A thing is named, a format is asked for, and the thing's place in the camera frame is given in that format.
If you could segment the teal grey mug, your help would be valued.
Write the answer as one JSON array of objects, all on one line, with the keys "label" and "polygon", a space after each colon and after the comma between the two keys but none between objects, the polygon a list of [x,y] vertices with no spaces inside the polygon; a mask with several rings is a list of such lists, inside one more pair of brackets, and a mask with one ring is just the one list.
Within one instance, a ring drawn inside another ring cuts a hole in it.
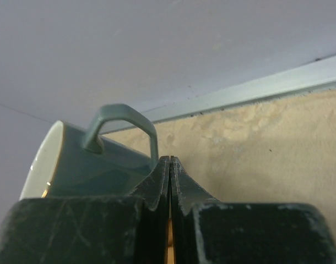
[{"label": "teal grey mug", "polygon": [[[149,136],[150,156],[100,135],[107,122],[123,120]],[[158,162],[153,123],[126,104],[100,107],[87,129],[58,120],[30,166],[21,199],[126,193]]]}]

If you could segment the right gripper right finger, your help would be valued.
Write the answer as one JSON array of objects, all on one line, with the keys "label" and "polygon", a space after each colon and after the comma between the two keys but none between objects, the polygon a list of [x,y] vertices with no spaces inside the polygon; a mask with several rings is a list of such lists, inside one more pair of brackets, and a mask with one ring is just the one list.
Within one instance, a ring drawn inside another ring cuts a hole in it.
[{"label": "right gripper right finger", "polygon": [[336,263],[324,217],[306,203],[225,203],[170,158],[176,263]]}]

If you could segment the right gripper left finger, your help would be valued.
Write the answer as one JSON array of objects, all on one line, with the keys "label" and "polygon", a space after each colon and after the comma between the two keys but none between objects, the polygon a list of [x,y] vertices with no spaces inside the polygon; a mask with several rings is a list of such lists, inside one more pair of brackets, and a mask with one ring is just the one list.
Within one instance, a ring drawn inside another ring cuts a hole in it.
[{"label": "right gripper left finger", "polygon": [[0,226],[0,263],[166,263],[169,159],[123,196],[33,198]]}]

